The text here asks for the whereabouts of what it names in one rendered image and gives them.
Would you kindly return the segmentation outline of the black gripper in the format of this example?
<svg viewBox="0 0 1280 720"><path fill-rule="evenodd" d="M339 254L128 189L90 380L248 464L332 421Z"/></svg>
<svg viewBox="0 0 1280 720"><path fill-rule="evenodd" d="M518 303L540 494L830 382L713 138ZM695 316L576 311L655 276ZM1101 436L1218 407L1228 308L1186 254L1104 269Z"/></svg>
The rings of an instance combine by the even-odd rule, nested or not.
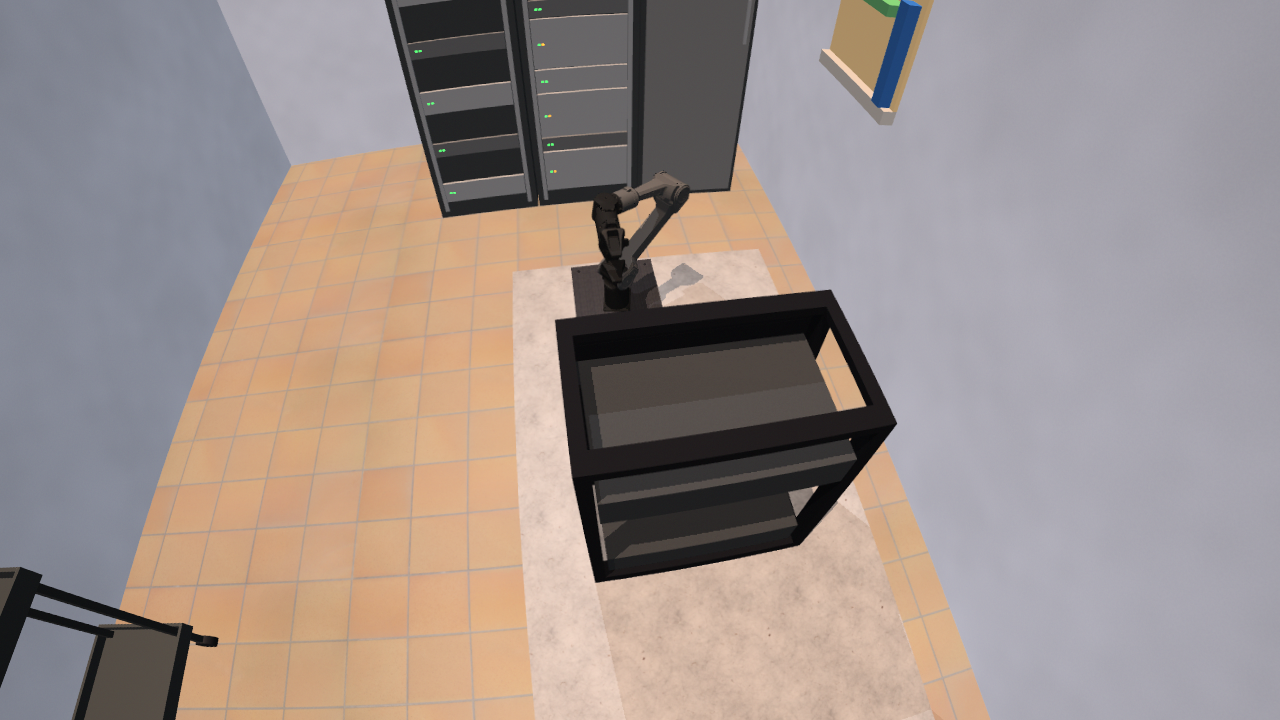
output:
<svg viewBox="0 0 1280 720"><path fill-rule="evenodd" d="M628 238L625 238L625 229L620 228L614 218L609 218L598 227L596 236L599 250L603 258L605 258L605 263L602 263L602 272L609 275L613 284L622 283L625 260L620 260L620 258L622 258L623 249L628 246Z"/></svg>

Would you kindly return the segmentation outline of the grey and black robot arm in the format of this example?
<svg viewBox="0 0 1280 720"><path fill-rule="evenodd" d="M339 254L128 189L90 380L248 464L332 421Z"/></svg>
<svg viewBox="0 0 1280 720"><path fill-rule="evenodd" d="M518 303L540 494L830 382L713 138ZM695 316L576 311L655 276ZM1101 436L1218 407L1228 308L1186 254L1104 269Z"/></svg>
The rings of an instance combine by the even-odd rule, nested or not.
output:
<svg viewBox="0 0 1280 720"><path fill-rule="evenodd" d="M620 260L625 260L626 265L622 272L622 283L612 284L612 282L609 282L609 277L602 272L602 263L605 263L605 259L602 259L602 263L599 263L598 273L604 281L605 290L603 311L630 311L631 288L628 287L634 283L634 278L639 272L636 260L648 245L652 243L652 240L655 238L669 218L689 200L689 184L685 184L673 176L669 176L666 170L660 170L652 178L652 181L635 190L631 187L628 188L627 186L613 193L596 195L593 202L593 222L595 222L596 229L599 225L605 223L605 219L608 218L616 218L616 223L620 225L618 215L623 211L637 208L637 202L641 200L653 197L657 202L657 208L654 208L650 215L646 217L646 220L643 222L643 225L640 225L631 240L628 240L628 247L625 247L622 251L622 258L620 258Z"/></svg>

